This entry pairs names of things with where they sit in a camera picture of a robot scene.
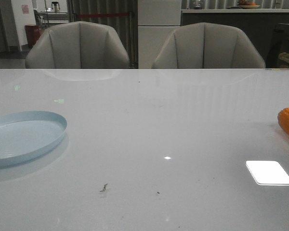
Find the plate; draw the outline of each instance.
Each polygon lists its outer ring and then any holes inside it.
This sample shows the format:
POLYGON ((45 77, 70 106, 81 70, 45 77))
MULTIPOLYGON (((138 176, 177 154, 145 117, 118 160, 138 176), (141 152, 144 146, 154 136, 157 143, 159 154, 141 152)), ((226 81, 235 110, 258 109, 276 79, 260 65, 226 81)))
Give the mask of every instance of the plate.
POLYGON ((0 116, 0 167, 46 154, 63 139, 66 119, 53 112, 27 111, 0 116))
POLYGON ((260 5, 239 5, 239 7, 243 8, 243 9, 256 9, 256 8, 260 7, 260 5))

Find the gray chair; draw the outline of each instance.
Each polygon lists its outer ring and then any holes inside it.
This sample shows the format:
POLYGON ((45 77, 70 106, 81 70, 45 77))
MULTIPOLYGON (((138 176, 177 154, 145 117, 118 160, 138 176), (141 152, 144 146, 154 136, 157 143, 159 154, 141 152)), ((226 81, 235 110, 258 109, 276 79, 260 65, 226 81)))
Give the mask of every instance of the gray chair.
POLYGON ((265 68, 265 62, 242 30, 197 23, 173 30, 152 68, 265 68))
POLYGON ((114 28, 73 22, 44 31, 26 57, 26 68, 125 69, 129 57, 114 28))

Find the trash can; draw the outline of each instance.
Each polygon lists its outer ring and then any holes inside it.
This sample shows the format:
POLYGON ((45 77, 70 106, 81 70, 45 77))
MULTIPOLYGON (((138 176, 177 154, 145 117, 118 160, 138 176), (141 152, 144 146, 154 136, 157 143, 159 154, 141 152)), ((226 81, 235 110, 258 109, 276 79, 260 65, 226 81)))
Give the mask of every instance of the trash can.
POLYGON ((38 25, 25 25, 28 47, 32 48, 38 41, 40 33, 38 25))

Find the refrigerator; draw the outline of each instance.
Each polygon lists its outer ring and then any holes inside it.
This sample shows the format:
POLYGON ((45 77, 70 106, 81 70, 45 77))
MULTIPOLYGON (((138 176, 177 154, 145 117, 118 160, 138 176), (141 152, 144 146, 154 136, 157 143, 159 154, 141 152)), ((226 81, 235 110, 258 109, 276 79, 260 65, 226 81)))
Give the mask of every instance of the refrigerator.
POLYGON ((181 0, 138 0, 138 67, 150 69, 167 35, 181 24, 181 0))

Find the fruit bowl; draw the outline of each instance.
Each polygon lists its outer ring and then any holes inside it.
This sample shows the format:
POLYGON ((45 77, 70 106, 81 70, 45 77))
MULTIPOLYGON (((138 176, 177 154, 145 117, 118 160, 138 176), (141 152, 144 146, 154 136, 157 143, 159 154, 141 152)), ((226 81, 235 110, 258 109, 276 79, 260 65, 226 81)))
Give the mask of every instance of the fruit bowl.
POLYGON ((260 5, 239 5, 239 7, 243 8, 243 9, 256 9, 256 8, 260 7, 260 5))

